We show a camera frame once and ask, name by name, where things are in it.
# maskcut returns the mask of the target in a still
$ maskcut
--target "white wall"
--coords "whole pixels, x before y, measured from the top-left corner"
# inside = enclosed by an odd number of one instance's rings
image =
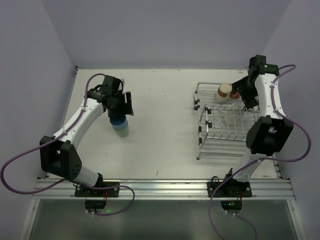
[[[280,79],[281,103],[288,116],[309,130],[313,145],[306,159],[282,164],[281,170],[285,177],[291,178],[299,212],[311,240],[319,239],[320,235],[319,16],[320,1],[292,0],[262,52],[270,64],[297,65],[293,72]],[[295,127],[278,156],[300,156],[306,150],[306,145],[306,137]]]
[[[62,123],[74,67],[40,0],[0,3],[0,165],[37,146]],[[5,178],[30,191],[41,172],[39,151],[10,165]],[[0,239],[19,238],[30,195],[0,184]]]
[[[100,69],[248,66],[290,0],[42,0],[76,65]]]

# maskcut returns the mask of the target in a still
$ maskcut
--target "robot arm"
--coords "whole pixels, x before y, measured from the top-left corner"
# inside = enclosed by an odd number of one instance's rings
[[[249,129],[246,136],[247,150],[238,165],[231,168],[225,176],[229,178],[236,172],[257,158],[272,156],[281,151],[286,143],[294,124],[274,112],[271,86],[274,86],[274,101],[277,110],[283,112],[278,84],[273,85],[274,79],[279,75],[277,65],[267,64],[266,56],[256,55],[249,62],[248,76],[232,84],[232,92],[239,92],[247,109],[259,105],[260,118]],[[223,186],[227,197],[252,197],[249,181],[260,163],[255,163],[243,169]]]
[[[101,85],[90,89],[85,100],[71,119],[52,137],[44,136],[40,145],[64,134],[59,140],[40,149],[43,171],[87,186],[99,187],[101,174],[82,165],[77,153],[78,145],[95,120],[108,110],[109,118],[133,115],[131,93],[123,93],[124,83],[115,77],[105,76]]]
[[[280,152],[294,127],[292,122],[283,119],[274,112],[270,92],[275,78],[275,74],[260,74],[254,82],[258,96],[260,118],[248,131],[246,137],[248,149],[233,171],[237,171],[257,158]],[[285,116],[277,83],[274,85],[274,101],[278,111]],[[260,163],[257,163],[247,167],[234,176],[234,179],[243,183],[249,182],[259,165]]]

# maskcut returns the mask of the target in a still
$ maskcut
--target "wire rack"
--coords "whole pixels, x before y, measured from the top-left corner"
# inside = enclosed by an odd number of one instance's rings
[[[248,130],[260,117],[259,107],[248,110],[242,105],[241,99],[229,98],[227,102],[218,102],[215,94],[220,84],[199,82],[193,95],[193,109],[198,112],[197,160],[203,155],[224,152],[242,155]]]

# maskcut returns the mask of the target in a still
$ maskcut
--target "black mounting bracket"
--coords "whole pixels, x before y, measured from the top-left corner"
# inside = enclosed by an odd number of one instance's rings
[[[232,175],[232,168],[229,173],[225,175],[224,180],[229,178]],[[209,181],[207,182],[207,192],[208,197],[211,198],[211,195],[214,193],[215,189],[221,184],[220,181]],[[213,196],[214,198],[251,198],[251,186],[249,182],[239,182],[235,179],[230,179]]]
[[[85,200],[84,201],[84,208],[88,211],[97,212],[97,209],[104,209],[107,204],[105,200]]]
[[[76,188],[74,196],[78,198],[117,198],[119,196],[119,186],[118,181],[103,181],[99,184],[99,188],[114,187],[108,190],[93,190],[84,186],[79,186]]]

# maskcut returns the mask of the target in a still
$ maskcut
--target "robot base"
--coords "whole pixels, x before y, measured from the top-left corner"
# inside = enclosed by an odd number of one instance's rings
[[[224,180],[232,175],[232,168],[229,173],[225,175]],[[219,181],[209,181],[207,185],[208,197],[214,193],[215,189],[221,184]],[[234,179],[226,182],[213,196],[214,198],[251,198],[252,192],[249,182],[240,182]]]
[[[117,198],[119,196],[118,181],[104,181],[103,176],[99,174],[98,181],[95,185],[96,188],[108,188],[108,190],[94,190],[84,186],[75,189],[74,196],[79,198]]]

